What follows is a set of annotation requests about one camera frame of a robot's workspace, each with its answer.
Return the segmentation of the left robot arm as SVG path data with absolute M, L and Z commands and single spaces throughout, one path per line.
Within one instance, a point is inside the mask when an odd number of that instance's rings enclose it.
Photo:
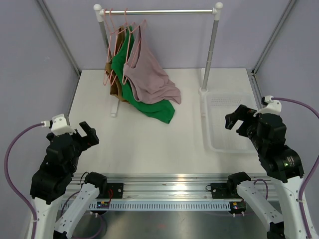
M 30 234 L 32 239 L 70 239 L 89 204 L 103 198 L 108 192 L 107 177 L 90 172 L 84 180 L 77 197 L 56 220 L 56 214 L 67 186 L 77 170 L 78 159 L 83 151 L 99 144 L 94 128 L 85 121 L 79 125 L 86 133 L 81 136 L 65 120 L 51 120 L 50 144 L 38 171 L 31 181 L 30 195 L 33 199 L 36 218 Z

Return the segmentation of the green tank top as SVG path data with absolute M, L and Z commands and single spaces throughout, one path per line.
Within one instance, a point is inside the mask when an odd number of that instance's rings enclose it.
M 120 85 L 122 87 L 122 97 L 146 116 L 158 119 L 164 123 L 169 124 L 175 113 L 175 109 L 172 106 L 171 102 L 169 102 L 168 100 L 161 100 L 160 102 L 155 104 L 145 104 L 142 102 L 138 102 L 133 96 L 132 87 L 129 81 L 127 80 L 125 84 L 122 83 L 127 50 L 129 55 L 135 41 L 133 33 L 129 33 L 129 30 L 132 30 L 131 26 L 127 27 L 123 45 L 121 46 L 118 53 L 113 57 L 111 64 L 111 69 L 119 78 Z

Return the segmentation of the mauve pink tank top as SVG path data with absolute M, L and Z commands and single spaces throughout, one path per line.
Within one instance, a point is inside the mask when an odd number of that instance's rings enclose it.
M 136 38 L 124 64 L 124 76 L 128 79 L 137 102 L 155 104 L 162 100 L 181 104 L 181 92 L 151 52 L 146 40 L 147 22 L 137 28 Z

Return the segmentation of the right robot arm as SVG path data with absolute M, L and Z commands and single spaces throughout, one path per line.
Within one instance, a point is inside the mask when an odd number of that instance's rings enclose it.
M 226 129 L 243 123 L 236 132 L 255 147 L 261 166 L 271 178 L 280 202 L 278 212 L 255 188 L 251 178 L 240 172 L 228 177 L 226 191 L 240 196 L 254 211 L 267 230 L 269 239 L 317 239 L 307 201 L 303 193 L 304 170 L 299 155 L 285 142 L 286 125 L 275 114 L 260 114 L 245 105 L 226 115 Z

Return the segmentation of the pink wire hanger front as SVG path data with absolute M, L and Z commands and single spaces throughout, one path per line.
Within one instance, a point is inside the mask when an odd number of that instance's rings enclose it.
M 130 42 L 131 42 L 131 36 L 133 35 L 133 33 L 138 29 L 139 25 L 136 25 L 135 22 L 132 23 L 132 25 L 135 28 L 131 29 L 131 25 L 128 24 L 127 21 L 127 12 L 128 12 L 128 8 L 126 8 L 124 10 L 124 16 L 125 16 L 125 23 L 128 25 L 127 26 L 127 35 L 129 36 L 129 40 L 128 40 L 128 44 L 127 44 L 127 51 L 126 51 L 126 58 L 125 58 L 125 62 L 124 65 L 127 64 L 128 58 L 129 58 L 129 49 L 130 49 Z

